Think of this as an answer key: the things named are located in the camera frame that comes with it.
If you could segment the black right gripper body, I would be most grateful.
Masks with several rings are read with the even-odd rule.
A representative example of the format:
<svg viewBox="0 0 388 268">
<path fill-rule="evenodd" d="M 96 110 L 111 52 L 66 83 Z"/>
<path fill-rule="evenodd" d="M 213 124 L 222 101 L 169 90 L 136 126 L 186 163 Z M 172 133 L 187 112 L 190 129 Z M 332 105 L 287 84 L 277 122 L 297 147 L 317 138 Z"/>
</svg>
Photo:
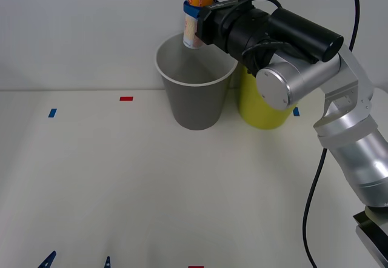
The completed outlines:
<svg viewBox="0 0 388 268">
<path fill-rule="evenodd" d="M 252 2 L 238 0 L 215 2 L 202 7 L 198 13 L 196 36 L 206 45 L 214 44 L 228 53 L 228 35 L 237 19 L 253 8 Z"/>
</svg>

